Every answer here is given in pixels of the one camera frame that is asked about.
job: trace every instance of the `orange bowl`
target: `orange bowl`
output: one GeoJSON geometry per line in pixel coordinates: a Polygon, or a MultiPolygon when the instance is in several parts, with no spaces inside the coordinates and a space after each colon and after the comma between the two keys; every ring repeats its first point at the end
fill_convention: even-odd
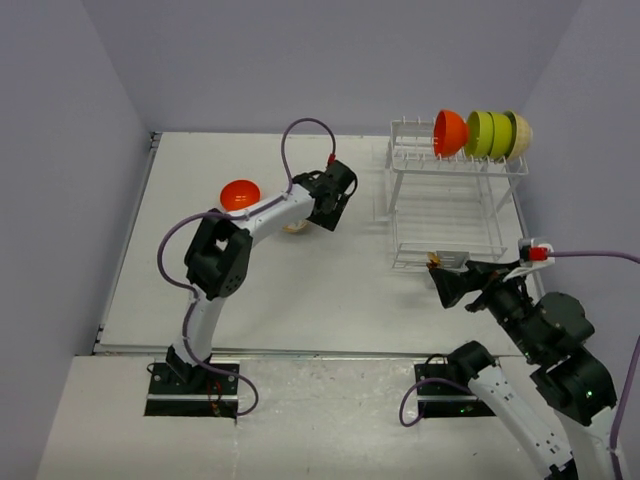
{"type": "Polygon", "coordinates": [[[220,203],[227,212],[242,210],[260,201],[260,189],[250,180],[234,180],[220,192],[220,203]]]}
{"type": "Polygon", "coordinates": [[[440,110],[433,128],[433,152],[450,157],[469,140],[469,127],[464,119],[451,110],[440,110]]]}

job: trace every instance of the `white wire dish rack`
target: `white wire dish rack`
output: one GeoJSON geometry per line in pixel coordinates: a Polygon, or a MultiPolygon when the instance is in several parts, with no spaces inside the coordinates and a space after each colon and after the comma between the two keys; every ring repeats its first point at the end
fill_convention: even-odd
{"type": "Polygon", "coordinates": [[[426,268],[427,252],[444,266],[467,258],[497,261],[506,251],[498,211],[527,175],[524,157],[441,158],[433,153],[433,121],[391,122],[384,175],[384,207],[377,220],[392,224],[394,268],[426,268]],[[497,194],[492,178],[505,178],[497,194]]]}

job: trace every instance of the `gray wall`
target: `gray wall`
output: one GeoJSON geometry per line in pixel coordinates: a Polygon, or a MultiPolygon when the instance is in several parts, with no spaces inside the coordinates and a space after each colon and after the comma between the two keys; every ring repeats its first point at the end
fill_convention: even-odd
{"type": "Polygon", "coordinates": [[[0,6],[0,478],[33,478],[92,346],[148,135],[79,0],[0,6]]]}
{"type": "Polygon", "coordinates": [[[388,131],[443,107],[518,109],[579,0],[83,0],[156,130],[388,131]]]}
{"type": "MultiPolygon", "coordinates": [[[[585,0],[526,103],[534,145],[521,203],[530,233],[547,235],[557,250],[640,254],[639,23],[638,2],[585,0]]],[[[588,347],[620,391],[640,334],[640,268],[565,259],[545,273],[547,290],[583,301],[597,330],[588,347]]],[[[625,418],[622,438],[640,476],[640,380],[625,418]]]]}

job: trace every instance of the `red connector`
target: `red connector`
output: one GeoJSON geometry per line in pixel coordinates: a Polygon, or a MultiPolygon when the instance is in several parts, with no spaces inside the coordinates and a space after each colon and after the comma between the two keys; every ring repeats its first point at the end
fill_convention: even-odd
{"type": "Polygon", "coordinates": [[[531,247],[529,249],[530,262],[544,262],[549,258],[549,250],[545,247],[531,247]]]}

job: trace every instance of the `white floor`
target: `white floor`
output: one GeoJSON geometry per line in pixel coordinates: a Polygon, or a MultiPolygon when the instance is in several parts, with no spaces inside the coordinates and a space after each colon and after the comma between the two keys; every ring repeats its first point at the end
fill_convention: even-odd
{"type": "MultiPolygon", "coordinates": [[[[424,420],[406,429],[398,405],[405,360],[245,360],[258,409],[232,420],[144,417],[143,357],[79,357],[38,480],[477,479],[539,480],[496,418],[424,420]]],[[[556,430],[521,358],[510,383],[556,430]]],[[[241,387],[241,407],[249,399],[241,387]]],[[[409,402],[407,416],[415,415],[409,402]]]]}
{"type": "MultiPolygon", "coordinates": [[[[279,135],[163,135],[106,319],[104,350],[160,352],[171,344],[187,297],[160,278],[158,243],[183,217],[217,206],[229,181],[252,179],[264,196],[280,191],[279,142],[279,135]]],[[[374,160],[383,159],[386,146],[386,137],[338,137],[338,158],[360,178],[338,229],[312,226],[265,240],[252,254],[247,281],[225,306],[214,347],[449,352],[475,339],[496,355],[519,353],[489,314],[471,315],[462,305],[445,311],[423,275],[391,271],[389,226],[373,221],[373,192],[382,175],[374,160]]],[[[291,137],[294,174],[323,168],[329,148],[323,136],[291,137]]],[[[494,181],[493,188],[501,196],[506,180],[494,181]]],[[[510,247],[504,259],[513,260],[522,235],[513,203],[499,218],[510,247]]],[[[180,278],[196,228],[190,227],[166,252],[168,270],[180,278]]]]}

